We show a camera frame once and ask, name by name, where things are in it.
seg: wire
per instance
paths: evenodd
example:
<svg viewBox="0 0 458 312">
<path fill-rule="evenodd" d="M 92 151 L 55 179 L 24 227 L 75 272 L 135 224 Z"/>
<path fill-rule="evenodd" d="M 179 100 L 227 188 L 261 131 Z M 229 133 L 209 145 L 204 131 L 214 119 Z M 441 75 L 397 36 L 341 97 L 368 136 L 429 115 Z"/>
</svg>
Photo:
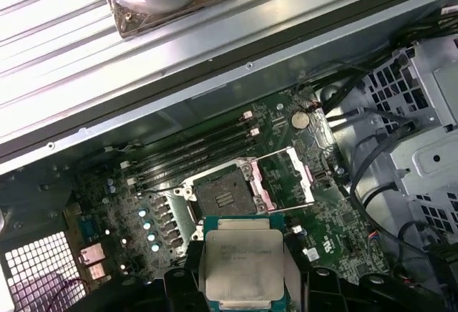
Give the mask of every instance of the wire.
<svg viewBox="0 0 458 312">
<path fill-rule="evenodd" d="M 428 223 L 425 223 L 423 221 L 418 221 L 418 220 L 409 221 L 401 226 L 401 228 L 399 229 L 399 233 L 398 233 L 398 239 L 400 241 L 404 241 L 404 237 L 406 236 L 407 230 L 413 225 L 422 226 L 422 227 L 430 229 L 438 237 L 438 239 L 441 240 L 441 242 L 448 243 L 447 239 L 441 233 L 440 230 L 438 230 L 437 228 L 435 228 L 434 226 Z M 402 263 L 403 259 L 404 259 L 404 249 L 401 246 L 399 246 L 399 254 L 398 254 L 398 259 L 396 262 Z"/>
<path fill-rule="evenodd" d="M 145 189 L 143 190 L 144 192 L 152 192 L 152 193 L 155 193 L 155 194 L 158 194 L 160 192 L 169 192 L 171 190 L 175 190 L 175 189 L 179 189 L 179 188 L 182 188 L 182 185 L 174 185 L 172 187 L 169 187 L 169 188 L 163 188 L 163 189 Z"/>
<path fill-rule="evenodd" d="M 340 115 L 334 115 L 332 117 L 327 117 L 326 119 L 328 120 L 328 122 L 332 122 L 332 121 L 348 119 L 349 117 L 354 117 L 355 115 L 362 115 L 365 113 L 366 114 L 377 114 L 377 115 L 380 115 L 381 117 L 384 117 L 385 119 L 388 119 L 394 122 L 398 122 L 400 124 L 409 121 L 409 119 L 407 119 L 406 117 L 401 117 L 399 115 L 395 115 L 393 113 L 385 112 L 383 110 L 378 110 L 375 108 L 364 108 L 362 113 L 360 113 L 358 109 L 352 109 Z"/>
<path fill-rule="evenodd" d="M 379 233 L 379 235 L 383 235 L 384 237 L 392 240 L 393 242 L 408 248 L 409 250 L 414 251 L 419 255 L 425 255 L 423 250 L 418 249 L 416 246 L 412 244 L 408 244 L 403 240 L 398 239 L 395 235 L 388 232 L 385 228 L 383 228 L 378 222 L 376 222 L 366 211 L 361 201 L 356 196 L 356 187 L 359 184 L 359 181 L 364 176 L 366 171 L 371 166 L 372 162 L 385 150 L 393 147 L 398 140 L 406 135 L 409 135 L 413 132 L 411 129 L 411 122 L 405 125 L 401 125 L 399 129 L 394 131 L 391 135 L 389 135 L 383 142 L 381 142 L 377 147 L 367 156 L 367 158 L 363 161 L 360 168 L 356 171 L 355 177 L 353 182 L 351 183 L 350 191 L 349 191 L 349 199 L 353 206 L 359 211 L 361 216 L 366 219 Z"/>
<path fill-rule="evenodd" d="M 366 199 L 364 199 L 363 206 L 364 208 L 367 208 L 369 203 L 378 195 L 383 192 L 386 192 L 387 190 L 398 190 L 398 187 L 396 186 L 396 183 L 391 182 L 388 185 L 382 185 L 381 187 L 378 187 L 375 189 L 373 192 L 371 192 Z"/>
<path fill-rule="evenodd" d="M 356 153 L 358 152 L 358 149 L 365 143 L 367 143 L 368 141 L 372 140 L 372 139 L 376 139 L 377 138 L 377 135 L 369 135 L 368 137 L 365 137 L 363 138 L 362 140 L 360 140 L 359 142 L 357 142 L 355 144 L 355 146 L 353 147 L 352 151 L 351 151 L 351 155 L 350 155 L 350 171 L 353 172 L 353 168 L 354 168 L 354 164 L 355 164 L 355 157 L 356 157 Z"/>
<path fill-rule="evenodd" d="M 50 312 L 51 311 L 51 308 L 52 306 L 56 303 L 57 301 L 57 298 L 60 296 L 60 293 L 62 293 L 62 291 L 66 290 L 68 287 L 72 286 L 74 283 L 76 282 L 81 282 L 81 283 L 84 283 L 86 286 L 88 286 L 87 284 L 87 281 L 86 280 L 83 280 L 82 278 L 73 278 L 71 280 L 68 280 L 63 286 L 62 288 L 60 288 L 56 294 L 54 294 L 54 296 L 52 297 L 52 299 L 50 300 L 49 302 L 49 305 L 48 305 L 48 308 L 45 310 L 45 312 Z"/>
</svg>

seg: screw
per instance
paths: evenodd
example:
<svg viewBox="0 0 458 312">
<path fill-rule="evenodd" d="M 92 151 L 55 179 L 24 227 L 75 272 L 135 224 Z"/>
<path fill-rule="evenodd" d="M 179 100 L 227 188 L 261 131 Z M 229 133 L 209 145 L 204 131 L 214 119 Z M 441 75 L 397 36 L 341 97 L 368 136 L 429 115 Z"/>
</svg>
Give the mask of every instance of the screw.
<svg viewBox="0 0 458 312">
<path fill-rule="evenodd" d="M 326 269 L 319 268 L 316 270 L 316 273 L 320 276 L 328 276 L 329 272 Z"/>
<path fill-rule="evenodd" d="M 376 285 L 381 285 L 382 283 L 384 283 L 384 279 L 383 278 L 380 278 L 378 276 L 371 276 L 369 278 L 369 280 L 372 282 L 372 283 L 375 283 Z"/>
</svg>

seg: electrolytic capacitor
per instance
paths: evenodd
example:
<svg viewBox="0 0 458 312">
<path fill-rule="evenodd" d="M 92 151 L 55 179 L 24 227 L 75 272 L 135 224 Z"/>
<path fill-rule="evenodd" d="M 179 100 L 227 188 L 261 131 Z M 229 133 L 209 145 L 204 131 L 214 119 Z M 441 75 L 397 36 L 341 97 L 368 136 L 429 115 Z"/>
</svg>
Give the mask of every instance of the electrolytic capacitor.
<svg viewBox="0 0 458 312">
<path fill-rule="evenodd" d="M 144 218 L 144 217 L 146 217 L 147 213 L 148 213 L 148 210 L 146 208 L 143 208 L 143 209 L 138 211 L 138 216 L 141 217 L 141 218 Z"/>
<path fill-rule="evenodd" d="M 152 223 L 151 223 L 150 221 L 145 221 L 145 222 L 143 223 L 143 228 L 144 228 L 145 230 L 149 230 L 149 229 L 151 228 L 151 226 L 152 226 Z"/>
<path fill-rule="evenodd" d="M 157 251 L 159 251 L 159 249 L 161 248 L 162 246 L 162 243 L 161 242 L 157 242 L 157 243 L 154 243 L 153 245 L 151 245 L 151 250 L 156 253 Z"/>
<path fill-rule="evenodd" d="M 153 242 L 155 239 L 157 238 L 157 232 L 151 232 L 147 239 L 150 241 L 150 242 Z"/>
</svg>

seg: silver metal panel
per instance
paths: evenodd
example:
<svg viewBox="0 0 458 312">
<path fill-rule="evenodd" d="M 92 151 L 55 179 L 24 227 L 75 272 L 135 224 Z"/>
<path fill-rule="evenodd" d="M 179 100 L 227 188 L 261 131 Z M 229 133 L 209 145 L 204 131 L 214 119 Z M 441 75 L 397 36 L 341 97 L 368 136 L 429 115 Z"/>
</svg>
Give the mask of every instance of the silver metal panel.
<svg viewBox="0 0 458 312">
<path fill-rule="evenodd" d="M 0 12 L 0 142 L 355 1 L 232 0 L 127 41 L 104 0 L 15 1 Z"/>
<path fill-rule="evenodd" d="M 205 236 L 205 294 L 212 301 L 275 301 L 284 295 L 279 230 L 213 230 Z"/>
<path fill-rule="evenodd" d="M 434 77 L 437 80 L 437 85 L 439 85 L 442 96 L 456 124 L 458 120 L 458 62 L 454 62 L 448 67 L 437 70 L 434 73 Z"/>
<path fill-rule="evenodd" d="M 104 146 L 103 144 L 106 144 L 106 141 L 116 142 L 116 139 L 118 142 L 129 141 L 130 138 L 125 139 L 125 137 L 131 137 L 130 132 L 137 129 L 147 130 L 147 125 L 142 125 L 142 120 L 145 117 L 165 108 L 170 113 L 173 111 L 173 118 L 179 118 L 183 127 L 190 127 L 194 124 L 193 122 L 224 112 L 225 108 L 234 108 L 265 94 L 285 88 L 299 77 L 302 77 L 307 70 L 330 59 L 341 59 L 346 58 L 346 56 L 361 57 L 367 51 L 380 47 L 390 31 L 400 27 L 410 18 L 418 17 L 424 13 L 429 4 L 441 3 L 439 1 L 441 0 L 407 1 L 316 38 L 269 54 L 252 62 L 253 66 L 250 69 L 245 65 L 237 67 L 119 117 L 101 122 L 93 127 L 83 128 L 71 136 L 49 144 L 49 146 L 41 147 L 13 160 L 1 163 L 0 175 L 70 147 L 73 150 L 69 151 L 74 154 L 69 156 L 68 152 L 62 152 L 63 156 L 60 161 L 74 158 L 78 151 L 86 153 L 85 151 L 90 151 L 90 149 L 95 150 L 97 146 Z M 253 84 L 253 82 L 265 82 L 265 84 L 261 86 L 261 84 Z M 242 88 L 244 91 L 243 96 L 238 93 Z M 206 107 L 205 110 L 199 110 L 197 113 L 196 108 L 198 108 L 198 105 L 195 104 L 196 99 L 208 98 L 215 102 L 214 94 L 223 97 L 222 99 L 217 97 L 216 101 L 225 101 L 228 96 L 236 100 L 230 106 L 225 107 L 226 103 L 223 105 L 218 103 L 219 108 Z M 187 118 L 188 113 L 192 114 L 191 118 Z M 152 135 L 149 141 L 152 141 L 153 137 L 156 137 L 156 134 Z M 87 141 L 90 139 L 94 140 L 94 142 L 88 147 Z M 75 150 L 75 145 L 78 144 L 80 144 L 78 146 L 79 150 Z"/>
<path fill-rule="evenodd" d="M 411 60 L 416 75 L 427 94 L 431 106 L 436 110 L 442 125 L 456 125 L 457 119 L 441 92 L 434 72 L 458 60 L 457 46 L 452 37 L 431 39 L 415 46 L 415 57 Z"/>
<path fill-rule="evenodd" d="M 395 180 L 405 195 L 427 195 L 457 181 L 458 131 L 443 127 L 402 140 L 390 153 Z"/>
</svg>

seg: green circuit board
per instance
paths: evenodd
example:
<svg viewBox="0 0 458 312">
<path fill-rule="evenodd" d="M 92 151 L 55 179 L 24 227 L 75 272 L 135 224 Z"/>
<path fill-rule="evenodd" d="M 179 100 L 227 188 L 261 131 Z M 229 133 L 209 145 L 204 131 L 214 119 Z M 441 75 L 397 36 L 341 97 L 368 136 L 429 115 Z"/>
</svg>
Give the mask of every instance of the green circuit board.
<svg viewBox="0 0 458 312">
<path fill-rule="evenodd" d="M 246 112 L 252 117 L 245 121 L 241 117 Z M 309 117 L 303 129 L 292 125 L 292 116 L 297 112 L 306 112 Z M 251 130 L 259 134 L 243 136 Z M 219 135 L 230 137 L 218 140 Z M 205 149 L 202 147 L 204 150 L 199 150 L 201 144 L 206 144 Z M 311 189 L 316 203 L 284 212 L 291 227 L 301 226 L 298 236 L 311 263 L 332 268 L 352 283 L 357 283 L 359 277 L 368 272 L 385 270 L 380 247 L 376 242 L 368 243 L 365 222 L 339 189 L 348 182 L 346 170 L 342 170 L 345 164 L 313 91 L 307 89 L 301 92 L 287 89 L 272 94 L 173 136 L 133 147 L 103 165 L 76 175 L 75 201 L 81 205 L 82 215 L 90 216 L 98 225 L 88 243 L 106 237 L 114 239 L 116 250 L 110 254 L 115 262 L 113 268 L 118 268 L 126 259 L 143 257 L 140 261 L 143 264 L 137 265 L 135 270 L 146 279 L 154 278 L 170 265 L 184 261 L 186 247 L 196 229 L 196 218 L 204 215 L 190 214 L 196 202 L 185 201 L 174 190 L 145 194 L 145 189 L 175 187 L 192 175 L 234 158 L 259 158 L 286 147 L 296 149 L 313 181 Z M 263 187 L 277 209 L 304 204 L 301 178 L 285 152 L 258 163 Z M 128 184 L 132 177 L 135 183 Z M 114 182 L 115 192 L 109 190 L 112 188 L 107 187 L 107 180 Z M 158 197 L 167 201 L 167 213 L 173 216 L 180 234 L 179 246 L 177 242 L 171 246 L 171 239 L 162 232 L 167 224 L 161 223 L 164 214 L 157 213 Z M 139 218 L 139 210 L 146 210 L 147 215 Z M 147 239 L 151 230 L 142 227 L 146 220 L 157 233 L 156 241 L 162 245 L 160 251 L 151 251 L 151 242 Z M 112 232 L 105 235 L 105 229 Z M 128 246 L 119 242 L 125 235 L 130 239 Z"/>
</svg>

